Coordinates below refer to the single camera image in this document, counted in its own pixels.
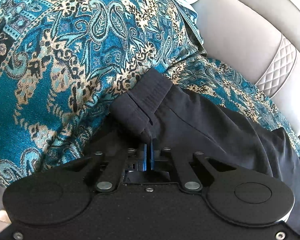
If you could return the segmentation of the black pants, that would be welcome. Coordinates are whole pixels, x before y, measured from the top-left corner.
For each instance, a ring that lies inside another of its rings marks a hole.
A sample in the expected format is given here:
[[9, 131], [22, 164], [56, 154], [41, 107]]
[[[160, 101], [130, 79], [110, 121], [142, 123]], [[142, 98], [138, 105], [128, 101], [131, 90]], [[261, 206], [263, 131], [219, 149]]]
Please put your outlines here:
[[284, 129], [269, 131], [245, 116], [181, 89], [150, 69], [129, 91], [110, 105], [110, 113], [92, 137], [85, 153], [113, 155], [157, 139], [190, 156], [202, 151], [280, 179], [294, 192], [288, 225], [300, 233], [300, 158]]

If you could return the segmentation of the teal paisley sofa cover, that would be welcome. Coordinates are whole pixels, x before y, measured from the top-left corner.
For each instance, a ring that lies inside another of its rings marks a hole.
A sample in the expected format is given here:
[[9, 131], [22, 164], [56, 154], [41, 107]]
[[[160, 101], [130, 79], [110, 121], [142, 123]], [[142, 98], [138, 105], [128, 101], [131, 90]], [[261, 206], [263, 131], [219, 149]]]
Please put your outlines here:
[[181, 88], [300, 139], [275, 103], [207, 56], [175, 0], [0, 0], [0, 185], [78, 159], [109, 106], [154, 68]]

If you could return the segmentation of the beige leather sofa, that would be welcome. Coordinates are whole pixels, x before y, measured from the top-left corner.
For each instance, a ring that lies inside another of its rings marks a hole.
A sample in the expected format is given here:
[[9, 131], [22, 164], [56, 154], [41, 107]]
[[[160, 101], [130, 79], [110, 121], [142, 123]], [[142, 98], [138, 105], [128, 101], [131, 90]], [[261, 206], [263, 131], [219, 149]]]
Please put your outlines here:
[[300, 0], [199, 0], [210, 57], [257, 85], [300, 138]]

